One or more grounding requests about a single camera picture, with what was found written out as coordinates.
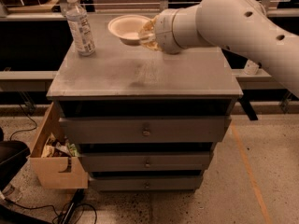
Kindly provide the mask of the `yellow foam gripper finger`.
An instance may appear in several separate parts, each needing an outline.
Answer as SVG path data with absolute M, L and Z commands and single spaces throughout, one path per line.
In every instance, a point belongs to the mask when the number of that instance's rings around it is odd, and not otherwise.
M 141 30 L 139 31 L 138 35 L 140 37 L 149 37 L 151 35 L 154 34 L 154 26 L 156 23 L 156 19 L 150 19 L 149 21 L 147 21 L 141 28 Z
M 154 37 L 142 37 L 140 39 L 140 45 L 146 49 L 150 49 L 153 51 L 161 51 L 162 48 L 157 43 Z

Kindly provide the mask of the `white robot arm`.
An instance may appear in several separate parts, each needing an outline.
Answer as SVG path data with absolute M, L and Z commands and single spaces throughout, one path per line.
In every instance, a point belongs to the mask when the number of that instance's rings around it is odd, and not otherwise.
M 216 46 L 245 57 L 299 96 L 299 35 L 270 21 L 255 0 L 202 0 L 187 8 L 166 9 L 138 32 L 140 43 L 176 54 Z

